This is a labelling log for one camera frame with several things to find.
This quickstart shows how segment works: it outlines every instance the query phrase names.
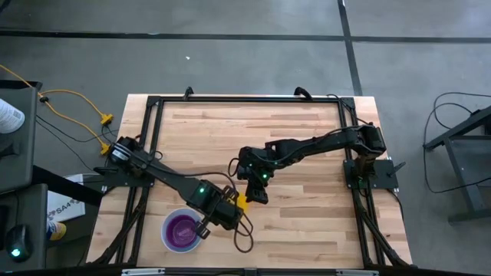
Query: wooden tabletop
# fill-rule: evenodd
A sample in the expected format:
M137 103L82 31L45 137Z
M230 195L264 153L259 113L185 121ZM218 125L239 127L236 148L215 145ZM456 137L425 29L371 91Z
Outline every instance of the wooden tabletop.
M120 136L140 134L147 96L128 95ZM361 119L380 126L373 97L355 97L355 103ZM262 148L267 141L312 138L340 126L338 108L332 103L166 103L163 113L157 150L166 165L183 173L226 172L243 146ZM337 150L276 171L267 188L269 204L249 205L255 244L248 254L236 250L232 232L214 225L196 250L186 254L167 250L160 239L163 220L186 205L177 192L156 183L150 190L138 266L361 268L353 199L341 165L344 158L344 150ZM228 184L221 176L206 179L219 186ZM237 184L240 192L246 190L246 182ZM87 261L99 257L120 230L128 190L116 188L103 198ZM381 232L410 262L399 205L385 190L374 190L374 202ZM125 259L133 231L129 237ZM368 234L367 239L375 261L373 238ZM239 245L247 248L248 238L239 238Z

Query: concrete floor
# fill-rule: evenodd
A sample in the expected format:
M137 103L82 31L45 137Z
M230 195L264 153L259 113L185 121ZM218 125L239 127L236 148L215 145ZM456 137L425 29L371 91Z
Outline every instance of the concrete floor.
M491 2L486 0L345 0L345 4L353 35L491 36ZM17 0L0 15L0 26L46 31L343 34L335 0ZM354 43L354 53L363 95L376 98L388 152L396 162L407 162L398 179L414 264L489 274L491 220L449 225L447 216L465 208L463 197L460 192L428 191L421 151L423 127L436 96L448 91L491 95L489 44ZM83 92L101 110L115 115L113 128L120 123L128 93L183 93L192 86L197 93L291 94L302 86L312 94L354 95L344 42L0 37L0 57L2 64L23 77L42 81L44 89ZM0 78L12 77L0 72ZM444 100L471 110L491 104L487 98ZM79 99L60 94L52 97L52 103L99 130L98 115ZM43 106L38 113L73 136L90 138ZM449 125L467 116L456 107L443 107L440 114ZM429 139L442 132L434 121L430 123ZM89 166L103 164L97 142L67 143ZM41 161L61 175L87 172L69 150L38 128L35 162ZM431 153L428 164L435 189L456 185L446 152ZM68 248L75 262L83 243Z

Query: yellow cable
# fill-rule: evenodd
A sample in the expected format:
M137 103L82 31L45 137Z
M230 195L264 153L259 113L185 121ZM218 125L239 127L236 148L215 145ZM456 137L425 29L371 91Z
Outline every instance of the yellow cable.
M53 89L53 90L43 91L40 94L44 96L45 94L54 93L54 92L70 93L70 94L75 94L75 95L77 95L79 97L82 97L82 98L84 98L84 100L86 100L101 115L101 117L104 116L104 114L95 106L95 104L92 103L91 100L87 99L82 93L78 93L76 91L66 90L66 89Z
M29 83L28 83L28 82L27 82L27 81L26 81L24 78L22 78L21 76L17 75L16 73L14 73L12 70L8 69L7 67L5 67L5 66L3 66L3 65L1 65L1 64L0 64L0 67L1 67L3 70L5 70L5 71L9 72L10 74L14 75L16 78L18 78L19 80L21 80L21 81L22 81L22 82L23 82L25 85L27 85L28 87L32 87L32 85L30 85L30 84L29 84ZM96 138L96 139L99 141L99 143L100 143L100 144L101 144L101 146L102 146L102 150L101 150L101 153L102 153L102 154L105 154L105 153L106 153L106 152L109 150L109 145L107 145L106 143L104 143L104 142L101 140L101 138L100 138L100 137L99 137L99 136L98 136L98 135L97 135L97 134L96 134L94 131L92 131L92 130L91 130L91 128L90 128L90 127L86 126L85 124L83 124L83 123L81 123L81 122L79 122L79 121L77 121L77 120L75 120L75 119L72 119L72 118L70 118L70 117L68 117L68 116L65 116L65 115L63 115L63 114L61 114L61 113L57 112L57 111L56 111L56 110L53 108L53 106L49 104L49 102L45 102L45 104L46 104L46 105L49 107L49 109L50 109L51 111L53 111L53 113L55 113L56 115L58 115L58 116L60 116L61 118L64 118L64 119L66 119L66 120L69 120L69 121L71 121L71 122L73 122L73 123L76 123L76 124L78 124L78 125L80 125L80 126L84 127L84 128L85 128L86 130L88 130L88 131L89 131L89 132L90 132L92 135L94 135L94 137L95 137L95 138ZM96 107L95 107L93 104L92 104L92 106L93 106L93 107L94 107L94 108L97 110L97 112L99 112L99 113L101 114L101 116L102 116L102 113L101 113L101 112L100 112L100 111L99 111L99 110L98 110L98 109L97 109L97 108L96 108Z

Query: computer mouse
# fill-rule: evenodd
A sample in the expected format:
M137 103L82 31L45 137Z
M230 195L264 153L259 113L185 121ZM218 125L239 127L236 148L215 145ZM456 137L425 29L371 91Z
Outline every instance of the computer mouse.
M16 225L8 230L5 236L5 249L15 262L25 261L31 257L32 244L27 225Z

